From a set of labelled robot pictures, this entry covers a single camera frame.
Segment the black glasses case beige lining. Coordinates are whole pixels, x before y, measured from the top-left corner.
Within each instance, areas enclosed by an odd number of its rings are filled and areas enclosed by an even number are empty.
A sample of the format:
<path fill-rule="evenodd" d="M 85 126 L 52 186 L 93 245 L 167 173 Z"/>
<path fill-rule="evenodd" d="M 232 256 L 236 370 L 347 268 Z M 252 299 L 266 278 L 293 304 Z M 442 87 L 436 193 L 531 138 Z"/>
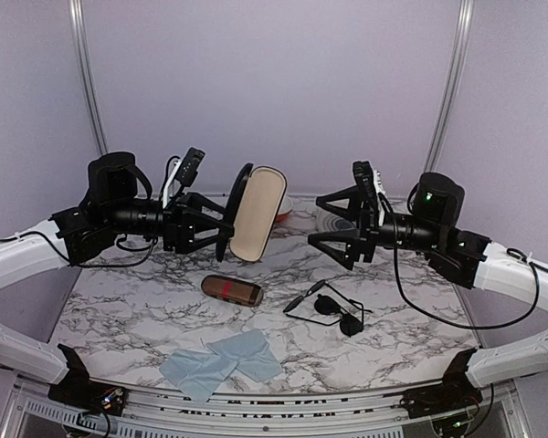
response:
<path fill-rule="evenodd" d="M 257 262 L 264 254 L 271 230 L 287 190 L 286 176 L 279 170 L 246 163 L 230 191 L 222 222 L 233 226 L 231 237 L 216 241 L 216 260 L 227 247 L 237 258 Z"/>

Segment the black sunglasses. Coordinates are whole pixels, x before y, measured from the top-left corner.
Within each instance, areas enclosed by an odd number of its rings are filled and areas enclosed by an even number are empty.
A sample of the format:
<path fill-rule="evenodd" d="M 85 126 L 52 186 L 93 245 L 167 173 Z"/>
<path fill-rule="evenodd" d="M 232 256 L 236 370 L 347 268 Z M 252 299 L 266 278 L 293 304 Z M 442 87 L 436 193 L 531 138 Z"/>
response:
<path fill-rule="evenodd" d="M 346 304 L 351 305 L 358 310 L 361 313 L 361 316 L 356 317 L 350 313 L 334 297 L 321 294 L 321 291 L 325 287 L 329 288 L 335 296 L 339 297 Z M 316 319 L 305 318 L 292 314 L 292 311 L 295 310 L 306 298 L 313 295 L 316 296 L 313 307 L 319 315 L 326 317 L 338 316 L 339 318 L 333 322 L 322 322 Z M 364 320 L 367 313 L 372 314 L 373 311 L 366 308 L 362 302 L 348 298 L 325 280 L 316 282 L 302 296 L 293 298 L 291 302 L 283 309 L 283 314 L 289 318 L 310 322 L 323 327 L 338 325 L 341 333 L 347 337 L 352 337 L 364 331 Z"/>

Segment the light blue cleaning cloth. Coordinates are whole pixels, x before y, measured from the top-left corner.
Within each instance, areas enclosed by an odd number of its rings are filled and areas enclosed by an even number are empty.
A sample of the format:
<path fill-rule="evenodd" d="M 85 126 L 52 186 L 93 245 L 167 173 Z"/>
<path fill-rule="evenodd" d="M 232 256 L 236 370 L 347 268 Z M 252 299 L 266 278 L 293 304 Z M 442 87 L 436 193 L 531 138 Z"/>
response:
<path fill-rule="evenodd" d="M 193 402 L 207 402 L 235 370 L 237 361 L 211 353 L 176 350 L 161 366 L 161 374 Z"/>
<path fill-rule="evenodd" d="M 272 379 L 283 372 L 263 332 L 252 329 L 206 344 L 213 353 L 237 362 L 237 370 L 255 382 Z"/>

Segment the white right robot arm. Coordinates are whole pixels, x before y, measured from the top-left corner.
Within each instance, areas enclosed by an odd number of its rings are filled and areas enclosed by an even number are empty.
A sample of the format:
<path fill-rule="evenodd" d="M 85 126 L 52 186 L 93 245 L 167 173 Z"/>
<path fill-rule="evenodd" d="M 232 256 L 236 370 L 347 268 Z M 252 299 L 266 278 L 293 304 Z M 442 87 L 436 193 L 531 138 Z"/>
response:
<path fill-rule="evenodd" d="M 353 178 L 354 186 L 316 199 L 318 207 L 353 223 L 353 229 L 309 235 L 310 245 L 346 269 L 371 262 L 377 247 L 415 251 L 452 284 L 513 297 L 548 312 L 548 264 L 458 229 L 465 191 L 446 175 L 423 173 L 409 195 L 407 214 L 395 213 L 379 171 L 369 162 L 354 162 Z M 548 329 L 497 348 L 460 352 L 436 386 L 434 400 L 452 409 L 470 387 L 545 371 Z"/>

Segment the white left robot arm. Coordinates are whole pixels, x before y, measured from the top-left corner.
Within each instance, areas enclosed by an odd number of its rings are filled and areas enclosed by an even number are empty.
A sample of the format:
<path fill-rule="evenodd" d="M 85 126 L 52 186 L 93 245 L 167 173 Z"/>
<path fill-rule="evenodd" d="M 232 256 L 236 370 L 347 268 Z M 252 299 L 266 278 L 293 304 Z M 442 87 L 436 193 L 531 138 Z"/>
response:
<path fill-rule="evenodd" d="M 181 187 L 164 200 L 153 199 L 153 188 L 137 167 L 135 155 L 116 151 L 102 155 L 88 166 L 88 190 L 78 206 L 52 214 L 34 227 L 0 239 L 0 289 L 36 274 L 66 266 L 127 268 L 152 254 L 159 240 L 165 251 L 190 254 L 216 244 L 216 259 L 223 260 L 227 241 L 234 235 L 233 213 L 200 193 L 184 193 L 198 174 L 205 153 L 190 148 L 176 168 Z M 137 197 L 138 182 L 146 197 Z M 197 238 L 197 233 L 216 230 Z M 138 262 L 87 264 L 112 248 L 119 236 L 138 235 L 149 243 Z M 0 366 L 49 384 L 59 384 L 78 406 L 97 398 L 97 386 L 83 373 L 85 367 L 72 349 L 51 347 L 0 325 Z"/>

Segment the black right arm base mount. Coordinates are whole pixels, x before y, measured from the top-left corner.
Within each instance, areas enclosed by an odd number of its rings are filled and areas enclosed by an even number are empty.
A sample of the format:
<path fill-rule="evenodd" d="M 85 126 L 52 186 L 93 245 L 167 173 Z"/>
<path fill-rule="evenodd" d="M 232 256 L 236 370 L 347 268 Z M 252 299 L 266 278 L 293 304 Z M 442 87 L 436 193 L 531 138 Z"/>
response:
<path fill-rule="evenodd" d="M 459 352 L 446 368 L 440 383 L 403 392 L 400 406 L 410 419 L 459 410 L 483 401 L 481 391 L 469 382 L 466 371 L 477 350 Z"/>

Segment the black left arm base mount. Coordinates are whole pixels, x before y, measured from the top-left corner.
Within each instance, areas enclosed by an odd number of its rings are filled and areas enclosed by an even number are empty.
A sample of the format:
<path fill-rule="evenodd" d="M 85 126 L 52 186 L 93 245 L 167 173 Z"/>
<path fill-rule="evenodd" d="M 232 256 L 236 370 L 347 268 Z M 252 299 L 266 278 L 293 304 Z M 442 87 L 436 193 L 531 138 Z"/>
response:
<path fill-rule="evenodd" d="M 103 410 L 109 415 L 121 416 L 128 390 L 125 387 L 94 381 L 79 357 L 71 347 L 58 344 L 66 363 L 67 373 L 61 382 L 50 384 L 48 398 L 89 412 Z"/>

